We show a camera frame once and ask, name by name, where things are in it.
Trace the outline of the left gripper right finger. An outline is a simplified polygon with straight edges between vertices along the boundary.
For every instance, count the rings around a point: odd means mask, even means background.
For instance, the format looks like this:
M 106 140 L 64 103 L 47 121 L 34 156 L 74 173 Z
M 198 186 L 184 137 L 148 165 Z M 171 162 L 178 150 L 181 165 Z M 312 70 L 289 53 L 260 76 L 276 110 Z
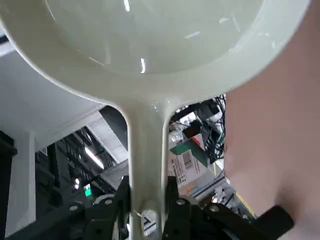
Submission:
M 210 203 L 204 208 L 179 195 L 177 178 L 167 177 L 167 219 L 163 240 L 267 240 L 257 227 L 226 206 Z

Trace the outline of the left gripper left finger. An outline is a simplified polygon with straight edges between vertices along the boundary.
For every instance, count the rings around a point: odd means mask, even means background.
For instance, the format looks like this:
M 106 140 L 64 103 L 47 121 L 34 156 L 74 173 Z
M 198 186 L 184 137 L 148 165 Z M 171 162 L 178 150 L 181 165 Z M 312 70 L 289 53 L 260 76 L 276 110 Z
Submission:
M 130 212 L 130 183 L 122 177 L 114 197 L 91 207 L 71 202 L 55 209 L 15 233 L 6 240 L 114 240 L 114 227 L 122 240 L 125 216 Z

